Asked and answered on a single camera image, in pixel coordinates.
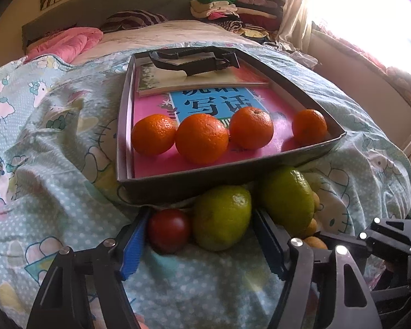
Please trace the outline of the black plastic gripper part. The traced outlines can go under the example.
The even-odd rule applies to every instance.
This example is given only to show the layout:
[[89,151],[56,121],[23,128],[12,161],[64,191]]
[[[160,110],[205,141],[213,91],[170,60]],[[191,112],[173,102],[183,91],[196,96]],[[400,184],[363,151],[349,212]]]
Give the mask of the black plastic gripper part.
[[240,68],[235,52],[215,46],[188,48],[179,52],[154,50],[149,53],[150,60],[159,69],[182,70],[187,76],[229,67]]

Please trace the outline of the smaller green citrus fruit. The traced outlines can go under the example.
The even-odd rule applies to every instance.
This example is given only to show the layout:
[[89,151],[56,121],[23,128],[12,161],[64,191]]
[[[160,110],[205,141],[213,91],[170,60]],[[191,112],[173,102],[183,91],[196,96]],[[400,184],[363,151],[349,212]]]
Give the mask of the smaller green citrus fruit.
[[252,215],[252,197],[242,186],[220,186],[200,195],[193,207],[196,243],[211,252],[227,250],[245,235]]

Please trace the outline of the hello kitty blue quilt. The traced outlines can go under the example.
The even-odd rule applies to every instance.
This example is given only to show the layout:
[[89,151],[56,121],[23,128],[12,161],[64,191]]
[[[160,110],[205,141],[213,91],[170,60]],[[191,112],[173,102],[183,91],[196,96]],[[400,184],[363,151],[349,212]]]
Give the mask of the hello kitty blue quilt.
[[[356,101],[289,57],[244,51],[346,132],[334,150],[301,167],[320,198],[323,229],[356,235],[376,217],[411,214],[411,164]],[[130,56],[106,53],[84,64],[43,56],[0,67],[0,309],[21,328],[60,248],[97,246],[136,215],[114,167]],[[224,253],[147,249],[124,285],[149,328],[265,328],[282,287],[253,235]]]

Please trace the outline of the red tomato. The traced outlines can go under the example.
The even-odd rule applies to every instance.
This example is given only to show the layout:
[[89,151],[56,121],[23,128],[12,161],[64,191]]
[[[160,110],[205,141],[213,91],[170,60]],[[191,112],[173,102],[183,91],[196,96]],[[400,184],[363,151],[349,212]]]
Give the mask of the red tomato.
[[164,209],[154,213],[147,223],[147,238],[152,249],[160,254],[174,254],[189,242],[191,221],[180,209]]

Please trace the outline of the grey green headboard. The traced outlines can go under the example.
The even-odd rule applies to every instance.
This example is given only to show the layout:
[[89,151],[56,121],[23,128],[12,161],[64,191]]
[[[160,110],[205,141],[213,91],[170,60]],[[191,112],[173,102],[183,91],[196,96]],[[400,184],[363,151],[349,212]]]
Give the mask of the grey green headboard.
[[146,10],[168,19],[189,19],[191,0],[70,0],[21,27],[22,45],[45,37],[47,33],[70,27],[100,27],[114,13]]

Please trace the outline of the grey shallow tray box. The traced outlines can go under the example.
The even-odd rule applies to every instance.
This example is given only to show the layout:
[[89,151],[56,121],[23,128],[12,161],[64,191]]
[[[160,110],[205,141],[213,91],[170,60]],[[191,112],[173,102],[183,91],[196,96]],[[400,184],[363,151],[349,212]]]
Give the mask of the grey shallow tray box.
[[[267,150],[256,153],[230,149],[223,160],[211,166],[193,166],[170,151],[167,156],[146,160],[135,155],[131,133],[133,119],[141,111],[150,113],[158,108],[150,97],[136,95],[139,84],[139,63],[149,60],[147,52],[132,54],[119,106],[116,142],[116,176],[134,205],[169,206],[196,197],[222,185],[244,184],[266,175],[280,165],[300,166],[318,159],[344,139],[346,131],[309,94],[291,82],[282,73],[261,62],[258,58],[237,48],[240,64],[246,64],[256,73],[269,80],[268,88],[253,88],[238,93],[234,88],[216,88],[205,91],[182,92],[178,101],[172,103],[177,120],[187,114],[187,100],[213,97],[228,101],[232,108],[242,104],[259,105],[271,112],[275,123],[275,135]],[[319,111],[327,122],[325,141],[311,146],[299,146],[292,137],[291,116],[301,108]]]

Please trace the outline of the orange mandarin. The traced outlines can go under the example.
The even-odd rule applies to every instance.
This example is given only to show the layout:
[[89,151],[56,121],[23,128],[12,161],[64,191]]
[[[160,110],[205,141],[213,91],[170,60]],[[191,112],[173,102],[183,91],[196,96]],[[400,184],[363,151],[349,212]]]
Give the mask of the orange mandarin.
[[176,150],[186,161],[196,165],[204,166],[218,161],[225,154],[228,144],[226,127],[209,114],[187,117],[176,131]]
[[231,117],[229,134],[231,141],[240,148],[256,150],[272,140],[274,123],[266,111],[247,106]]
[[305,109],[294,116],[292,133],[295,141],[301,146],[320,143],[327,137],[327,123],[319,111]]
[[154,157],[167,152],[175,142],[176,123],[163,114],[152,114],[138,121],[131,133],[133,148],[140,155]]

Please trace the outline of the pile of folded clothes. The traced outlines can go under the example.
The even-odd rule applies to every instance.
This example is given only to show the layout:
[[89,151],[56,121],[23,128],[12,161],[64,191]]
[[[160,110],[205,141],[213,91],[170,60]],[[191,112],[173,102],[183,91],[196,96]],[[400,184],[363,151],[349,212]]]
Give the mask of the pile of folded clothes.
[[259,44],[273,43],[280,29],[282,0],[191,0],[191,15]]

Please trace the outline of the cream curtain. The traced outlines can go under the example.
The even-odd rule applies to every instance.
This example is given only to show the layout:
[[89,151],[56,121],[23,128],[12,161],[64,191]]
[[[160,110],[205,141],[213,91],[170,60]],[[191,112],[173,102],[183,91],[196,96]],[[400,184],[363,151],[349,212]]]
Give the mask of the cream curtain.
[[307,0],[285,0],[282,21],[276,40],[294,49],[308,52],[312,33]]

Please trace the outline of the large green citrus fruit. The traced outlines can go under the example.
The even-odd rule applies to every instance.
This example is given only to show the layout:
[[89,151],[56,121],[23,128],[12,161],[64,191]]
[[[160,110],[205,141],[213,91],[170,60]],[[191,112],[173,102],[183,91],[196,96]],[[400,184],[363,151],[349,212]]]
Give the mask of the large green citrus fruit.
[[313,191],[299,170],[281,166],[260,185],[261,202],[270,218],[291,236],[303,232],[313,219]]

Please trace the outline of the striped purple pillow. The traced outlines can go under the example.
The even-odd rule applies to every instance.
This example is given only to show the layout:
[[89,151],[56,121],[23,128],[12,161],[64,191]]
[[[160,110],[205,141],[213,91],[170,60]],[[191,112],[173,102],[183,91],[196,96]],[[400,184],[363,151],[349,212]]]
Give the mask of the striped purple pillow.
[[103,33],[113,33],[120,30],[136,30],[167,21],[163,15],[146,10],[120,11],[109,16],[98,29]]

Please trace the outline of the pink folded blanket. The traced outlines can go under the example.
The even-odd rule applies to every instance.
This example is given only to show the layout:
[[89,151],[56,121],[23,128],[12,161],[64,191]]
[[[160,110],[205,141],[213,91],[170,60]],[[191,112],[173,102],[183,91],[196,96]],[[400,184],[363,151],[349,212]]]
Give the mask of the pink folded blanket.
[[54,33],[28,46],[25,63],[45,54],[53,54],[71,64],[81,53],[98,45],[103,35],[95,27],[72,27]]

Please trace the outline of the green yellow thin book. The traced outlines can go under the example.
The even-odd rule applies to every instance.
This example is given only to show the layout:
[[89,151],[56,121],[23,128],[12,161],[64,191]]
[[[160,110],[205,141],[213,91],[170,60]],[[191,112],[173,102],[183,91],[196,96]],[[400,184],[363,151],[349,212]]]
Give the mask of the green yellow thin book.
[[146,63],[139,68],[137,92],[148,96],[171,91],[188,91],[201,88],[268,86],[269,80],[256,73],[254,69],[241,64],[240,68],[228,67],[187,76],[182,70],[165,70],[153,63]]

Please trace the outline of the white plastic bag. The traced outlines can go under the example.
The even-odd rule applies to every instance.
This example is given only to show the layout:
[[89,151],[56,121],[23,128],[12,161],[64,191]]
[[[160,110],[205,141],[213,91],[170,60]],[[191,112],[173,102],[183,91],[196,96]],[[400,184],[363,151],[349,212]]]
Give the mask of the white plastic bag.
[[288,56],[310,70],[313,70],[315,66],[318,65],[318,60],[315,57],[301,52],[300,50],[294,48],[292,44],[274,41],[264,42],[263,46]]

